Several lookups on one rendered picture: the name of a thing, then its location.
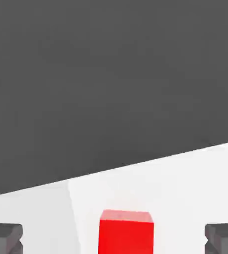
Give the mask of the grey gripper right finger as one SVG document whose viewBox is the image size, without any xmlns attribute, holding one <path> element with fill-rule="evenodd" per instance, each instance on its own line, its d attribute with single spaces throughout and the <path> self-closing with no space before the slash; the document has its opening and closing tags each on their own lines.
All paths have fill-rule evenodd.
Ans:
<svg viewBox="0 0 228 254">
<path fill-rule="evenodd" d="M 228 223 L 206 224 L 205 254 L 228 254 Z"/>
</svg>

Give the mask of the small red cube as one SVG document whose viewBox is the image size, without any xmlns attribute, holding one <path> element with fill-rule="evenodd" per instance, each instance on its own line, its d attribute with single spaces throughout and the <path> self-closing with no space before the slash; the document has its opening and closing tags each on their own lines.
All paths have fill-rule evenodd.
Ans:
<svg viewBox="0 0 228 254">
<path fill-rule="evenodd" d="M 148 212 L 106 209 L 100 216 L 98 254 L 153 254 L 153 239 Z"/>
</svg>

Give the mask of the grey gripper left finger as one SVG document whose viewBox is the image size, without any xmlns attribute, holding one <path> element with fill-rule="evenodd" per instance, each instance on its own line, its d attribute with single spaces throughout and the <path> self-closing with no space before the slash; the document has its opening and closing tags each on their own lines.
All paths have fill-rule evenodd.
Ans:
<svg viewBox="0 0 228 254">
<path fill-rule="evenodd" d="M 23 254 L 21 224 L 0 223 L 0 254 Z"/>
</svg>

